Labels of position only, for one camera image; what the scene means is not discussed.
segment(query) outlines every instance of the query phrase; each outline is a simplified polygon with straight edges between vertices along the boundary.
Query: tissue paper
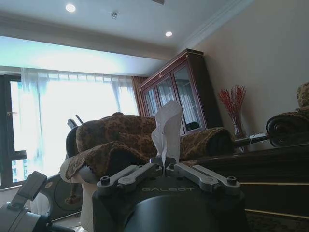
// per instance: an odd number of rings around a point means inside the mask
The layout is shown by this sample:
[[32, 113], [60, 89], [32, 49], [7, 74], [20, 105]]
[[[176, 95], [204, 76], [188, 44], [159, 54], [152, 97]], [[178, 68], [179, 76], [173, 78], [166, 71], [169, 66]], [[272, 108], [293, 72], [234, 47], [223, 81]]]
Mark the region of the tissue paper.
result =
[[151, 138], [158, 151], [157, 156], [162, 157], [163, 165], [166, 156], [179, 162], [181, 118], [182, 107], [173, 100], [162, 106], [155, 115], [156, 129]]

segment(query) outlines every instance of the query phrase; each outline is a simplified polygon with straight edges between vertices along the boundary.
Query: ceiling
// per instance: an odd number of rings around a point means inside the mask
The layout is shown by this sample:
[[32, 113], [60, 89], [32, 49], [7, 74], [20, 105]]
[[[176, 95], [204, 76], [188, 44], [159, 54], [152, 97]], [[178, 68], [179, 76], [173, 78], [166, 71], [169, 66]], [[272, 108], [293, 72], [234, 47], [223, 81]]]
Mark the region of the ceiling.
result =
[[[165, 0], [161, 5], [151, 0], [0, 0], [0, 65], [63, 70], [66, 64], [75, 72], [150, 75], [252, 1]], [[65, 10], [68, 3], [75, 5], [74, 13]], [[116, 20], [112, 12], [119, 13]], [[167, 31], [173, 35], [166, 37]], [[80, 62], [73, 65], [74, 56], [62, 59], [64, 51], [68, 57], [76, 54]]]
[[[237, 1], [0, 0], [0, 15], [177, 51], [200, 26]], [[67, 3], [76, 6], [74, 13], [65, 10]], [[111, 17], [115, 11], [116, 20]], [[169, 38], [167, 31], [173, 33]]]

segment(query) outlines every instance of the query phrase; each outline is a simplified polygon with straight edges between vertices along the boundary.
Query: brown curtain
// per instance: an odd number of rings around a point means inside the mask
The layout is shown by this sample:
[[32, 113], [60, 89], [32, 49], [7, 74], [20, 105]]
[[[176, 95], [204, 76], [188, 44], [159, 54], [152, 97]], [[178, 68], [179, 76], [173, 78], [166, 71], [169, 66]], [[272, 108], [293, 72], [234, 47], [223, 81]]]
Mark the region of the brown curtain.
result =
[[147, 77], [141, 77], [141, 76], [133, 76], [132, 77], [132, 83], [133, 83], [133, 89], [134, 94], [136, 98], [137, 108], [139, 110], [140, 116], [146, 116], [146, 109], [143, 104], [143, 97], [140, 91], [140, 85], [147, 79]]

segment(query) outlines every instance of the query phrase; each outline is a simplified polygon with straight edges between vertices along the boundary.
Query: window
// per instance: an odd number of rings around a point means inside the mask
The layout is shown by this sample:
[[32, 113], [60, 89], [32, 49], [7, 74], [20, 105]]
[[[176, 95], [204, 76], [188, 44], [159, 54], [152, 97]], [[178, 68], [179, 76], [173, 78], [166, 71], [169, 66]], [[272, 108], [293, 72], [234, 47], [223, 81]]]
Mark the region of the window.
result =
[[65, 159], [67, 120], [86, 122], [115, 112], [138, 115], [130, 76], [22, 68], [0, 75], [1, 186], [19, 185], [33, 171], [55, 175]]
[[20, 133], [21, 80], [0, 75], [0, 189], [20, 185], [28, 176], [26, 151]]

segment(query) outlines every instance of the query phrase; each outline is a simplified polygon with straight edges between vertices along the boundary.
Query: recessed ceiling light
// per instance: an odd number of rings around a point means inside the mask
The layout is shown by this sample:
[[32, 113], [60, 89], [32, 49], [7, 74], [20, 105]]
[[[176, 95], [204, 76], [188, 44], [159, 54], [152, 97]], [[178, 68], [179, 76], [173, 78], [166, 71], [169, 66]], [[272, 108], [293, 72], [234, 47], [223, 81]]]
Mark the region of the recessed ceiling light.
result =
[[75, 10], [76, 10], [76, 7], [73, 5], [73, 4], [67, 4], [66, 5], [66, 10], [68, 11], [68, 12], [74, 12]]
[[169, 36], [171, 36], [172, 34], [173, 34], [173, 33], [172, 33], [171, 31], [168, 31], [168, 32], [165, 33], [165, 36], [166, 36], [166, 37], [169, 37]]

